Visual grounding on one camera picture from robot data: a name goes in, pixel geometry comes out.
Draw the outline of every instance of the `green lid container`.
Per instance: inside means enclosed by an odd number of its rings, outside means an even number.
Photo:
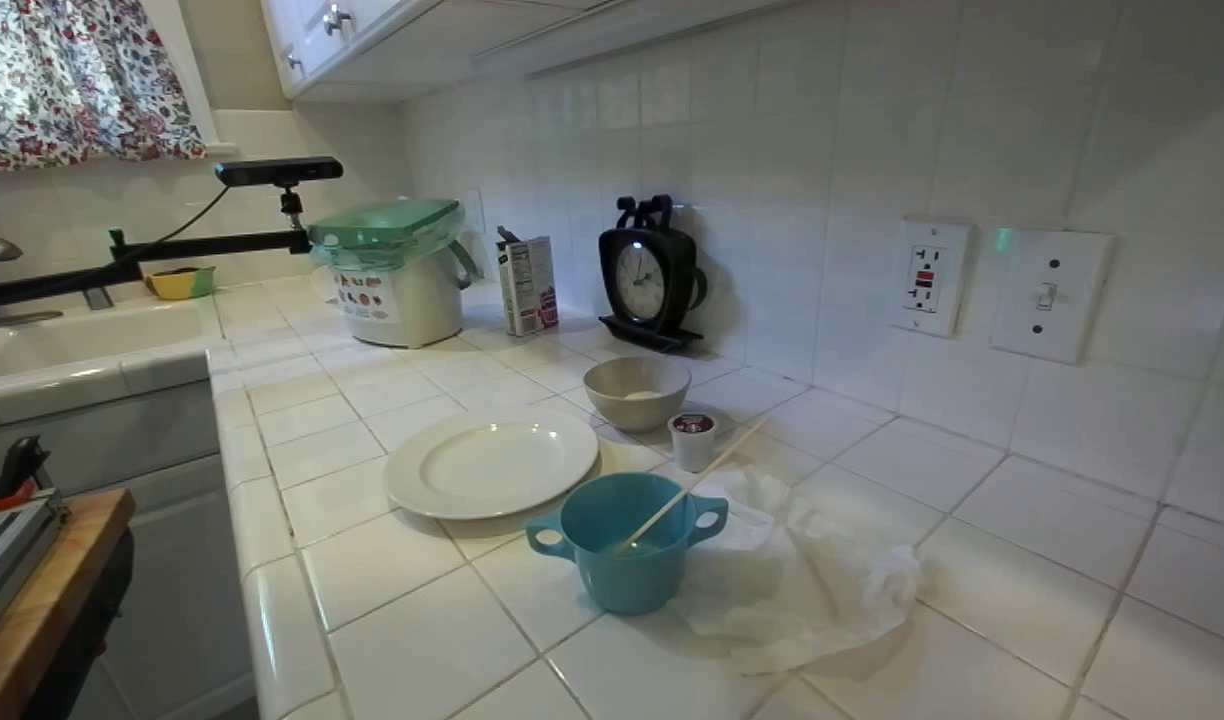
[[[336,212],[306,226],[311,253],[326,264],[403,269],[459,241],[454,201],[391,201]]]

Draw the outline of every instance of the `sink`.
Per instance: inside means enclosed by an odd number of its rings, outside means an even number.
[[[43,322],[0,326],[0,374],[43,371],[68,362],[100,362],[201,342],[204,322],[193,303],[119,308],[92,317],[61,317]]]

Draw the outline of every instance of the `spoon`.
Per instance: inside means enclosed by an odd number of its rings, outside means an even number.
[[[610,544],[610,555],[616,550],[627,550],[627,549],[640,549],[640,538],[700,485],[709,481],[717,469],[727,462],[727,454],[734,454],[760,428],[767,424],[767,416],[750,421],[739,435],[730,435],[730,444],[709,460],[687,489],[681,489],[666,505],[660,505],[627,538]]]

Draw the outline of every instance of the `white wall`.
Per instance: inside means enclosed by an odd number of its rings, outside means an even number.
[[[391,109],[219,109],[219,139],[248,158],[264,154],[341,154],[344,178],[299,182],[302,220],[344,202],[397,194],[408,178],[397,154]],[[151,241],[197,217],[219,178],[201,164],[78,164],[52,170],[0,170],[0,234],[22,244],[22,255],[0,264],[0,278],[108,264],[108,226],[127,241]],[[185,234],[272,233],[287,226],[276,187],[235,187],[212,217]],[[258,253],[197,259],[215,264],[219,278],[302,272],[302,255]]]
[[[717,350],[1224,515],[1224,0],[810,0],[403,111],[417,192],[601,298],[625,192],[693,202]],[[904,212],[980,224],[964,330],[882,326]],[[1000,224],[1116,233],[1087,362],[988,347]]]

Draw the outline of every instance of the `wall plate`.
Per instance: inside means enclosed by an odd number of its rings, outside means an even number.
[[[1087,342],[1110,234],[1000,233],[993,347],[1075,362]]]
[[[953,337],[959,319],[973,224],[899,220],[891,322]]]

